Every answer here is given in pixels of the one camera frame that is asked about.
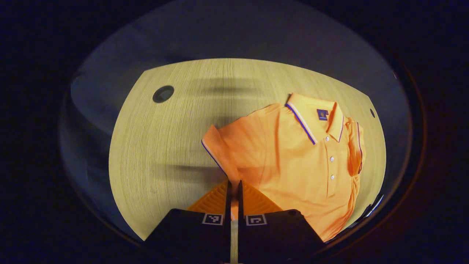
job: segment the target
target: blue label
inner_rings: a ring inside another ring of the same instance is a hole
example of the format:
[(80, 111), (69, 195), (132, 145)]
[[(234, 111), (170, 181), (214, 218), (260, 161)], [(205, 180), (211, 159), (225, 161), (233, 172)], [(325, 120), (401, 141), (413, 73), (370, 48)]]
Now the blue label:
[(327, 115), (329, 112), (327, 110), (318, 109), (319, 120), (327, 121)]

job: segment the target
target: wood grain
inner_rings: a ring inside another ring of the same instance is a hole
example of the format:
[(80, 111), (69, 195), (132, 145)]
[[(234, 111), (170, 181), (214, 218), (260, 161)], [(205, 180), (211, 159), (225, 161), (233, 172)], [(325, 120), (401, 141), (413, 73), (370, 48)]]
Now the wood grain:
[[(152, 100), (165, 85), (173, 96)], [(249, 59), (180, 62), (145, 71), (114, 127), (109, 177), (124, 219), (145, 240), (171, 208), (186, 209), (226, 179), (201, 139), (289, 93), (336, 101), (365, 132), (367, 159), (353, 223), (373, 203), (385, 172), (386, 147), (376, 110), (365, 94), (338, 80), (292, 65)]]

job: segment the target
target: orange polo shirt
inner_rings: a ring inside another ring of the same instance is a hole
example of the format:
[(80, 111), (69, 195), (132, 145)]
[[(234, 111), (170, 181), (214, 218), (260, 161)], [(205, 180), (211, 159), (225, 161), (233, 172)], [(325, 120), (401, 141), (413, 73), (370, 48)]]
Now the orange polo shirt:
[(327, 241), (352, 214), (365, 161), (363, 128), (338, 103), (291, 94), (216, 129), (202, 144), (233, 186), (248, 182), (283, 210), (297, 209)]

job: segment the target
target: shirt placket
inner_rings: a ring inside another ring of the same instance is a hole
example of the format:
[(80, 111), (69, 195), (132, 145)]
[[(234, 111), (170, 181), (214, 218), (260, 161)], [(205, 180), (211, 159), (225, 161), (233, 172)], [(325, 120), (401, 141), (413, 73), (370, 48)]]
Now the shirt placket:
[(337, 172), (338, 172), (338, 163), (337, 163), (337, 151), (336, 151), (336, 142), (334, 142), (331, 137), (326, 136), (324, 139), (325, 149), (327, 154), (327, 197), (331, 197), (335, 194), (335, 188), (337, 186)]

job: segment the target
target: short sleeve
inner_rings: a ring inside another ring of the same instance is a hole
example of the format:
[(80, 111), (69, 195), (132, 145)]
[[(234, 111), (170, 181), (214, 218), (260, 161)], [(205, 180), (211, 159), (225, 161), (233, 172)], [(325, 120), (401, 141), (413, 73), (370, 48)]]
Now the short sleeve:
[(261, 180), (265, 162), (265, 136), (260, 113), (251, 113), (220, 129), (210, 126), (202, 139), (207, 152), (228, 176), (233, 189), (239, 181)]
[(358, 122), (348, 123), (350, 148), (350, 175), (358, 175), (362, 171), (366, 158), (364, 131)]

